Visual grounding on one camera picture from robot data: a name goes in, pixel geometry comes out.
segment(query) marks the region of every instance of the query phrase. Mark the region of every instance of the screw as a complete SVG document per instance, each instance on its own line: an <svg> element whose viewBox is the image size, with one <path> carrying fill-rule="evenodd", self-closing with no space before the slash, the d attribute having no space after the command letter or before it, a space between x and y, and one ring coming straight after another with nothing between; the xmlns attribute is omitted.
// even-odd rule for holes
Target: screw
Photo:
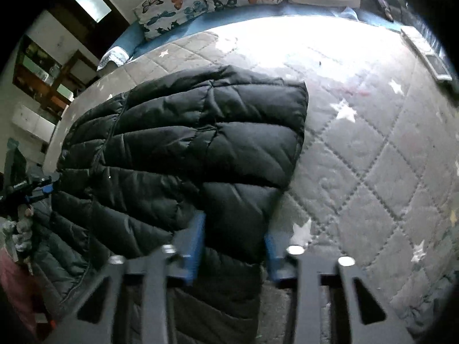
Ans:
<svg viewBox="0 0 459 344"><path fill-rule="evenodd" d="M290 255L301 255L304 254L304 247L302 246L288 246L287 253Z"/></svg>
<svg viewBox="0 0 459 344"><path fill-rule="evenodd" d="M125 261L126 261L126 258L121 255L113 255L113 256L110 256L108 259L108 263L113 264L113 265L121 265L121 264L124 264Z"/></svg>
<svg viewBox="0 0 459 344"><path fill-rule="evenodd" d="M163 253L168 254L168 255L173 255L177 253L173 245L163 245L161 247L161 250Z"/></svg>
<svg viewBox="0 0 459 344"><path fill-rule="evenodd" d="M355 265L355 260L349 256L342 256L338 259L338 263L341 266L352 266Z"/></svg>

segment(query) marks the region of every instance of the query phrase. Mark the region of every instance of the quilted mattress cover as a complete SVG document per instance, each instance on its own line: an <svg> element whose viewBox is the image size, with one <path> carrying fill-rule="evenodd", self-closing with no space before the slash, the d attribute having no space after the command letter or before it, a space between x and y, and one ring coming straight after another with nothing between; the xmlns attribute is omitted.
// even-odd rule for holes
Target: quilted mattress cover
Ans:
<svg viewBox="0 0 459 344"><path fill-rule="evenodd" d="M66 133L88 109L145 80L210 63L306 82L305 142L271 226L307 252L354 257L411 332L423 333L458 269L459 115L399 34L285 16L168 43L72 102L44 168L56 168ZM282 341L288 303L288 293L264 285L259 343Z"/></svg>

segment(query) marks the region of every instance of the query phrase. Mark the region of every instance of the black puffer jacket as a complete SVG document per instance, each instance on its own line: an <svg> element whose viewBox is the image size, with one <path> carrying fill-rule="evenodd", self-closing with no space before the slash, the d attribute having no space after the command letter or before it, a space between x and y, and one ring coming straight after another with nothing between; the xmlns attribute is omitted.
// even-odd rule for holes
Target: black puffer jacket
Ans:
<svg viewBox="0 0 459 344"><path fill-rule="evenodd" d="M64 141L50 216L37 210L48 308L61 317L110 255L149 254L198 208L206 249L193 287L172 292L178 341L253 341L263 236L307 105L303 83L226 66L143 83L84 114Z"/></svg>

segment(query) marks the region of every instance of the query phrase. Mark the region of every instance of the blue bedsheet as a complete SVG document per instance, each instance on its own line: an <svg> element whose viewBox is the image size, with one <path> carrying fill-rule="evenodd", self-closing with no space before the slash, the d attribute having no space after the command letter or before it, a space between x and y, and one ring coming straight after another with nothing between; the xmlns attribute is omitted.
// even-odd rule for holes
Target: blue bedsheet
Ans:
<svg viewBox="0 0 459 344"><path fill-rule="evenodd" d="M359 21L373 26L384 26L393 31L400 32L400 23L388 22L376 14L362 9L354 9ZM282 15L321 15L336 16L336 8L327 8L313 5L301 5L292 3L280 3L278 5L254 5L242 6L236 9L227 9L219 12L212 12L200 15L190 20L173 31L165 33L151 41L146 41L141 26L135 22L114 42L111 48L120 47L124 49L131 59L159 48L167 42L183 38L208 29L242 22L244 20L282 16Z"/></svg>

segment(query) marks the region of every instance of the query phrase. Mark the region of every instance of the metal bracket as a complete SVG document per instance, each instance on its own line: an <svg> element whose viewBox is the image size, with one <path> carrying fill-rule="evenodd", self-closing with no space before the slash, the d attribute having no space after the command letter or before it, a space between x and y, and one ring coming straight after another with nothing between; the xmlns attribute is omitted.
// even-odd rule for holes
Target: metal bracket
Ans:
<svg viewBox="0 0 459 344"><path fill-rule="evenodd" d="M131 260L120 255L110 257L45 343L127 343L130 312L124 281L136 275L143 277L141 342L173 343L166 289L189 285L196 278L204 246L204 221L205 214L197 211L189 227L176 232L170 245L148 256Z"/></svg>
<svg viewBox="0 0 459 344"><path fill-rule="evenodd" d="M389 304L369 283L352 257L331 261L290 245L285 233L265 237L268 273L278 288L293 287L295 301L285 343L320 344L320 286L342 289L337 310L347 320L346 337L335 342L351 344L409 344L414 340Z"/></svg>

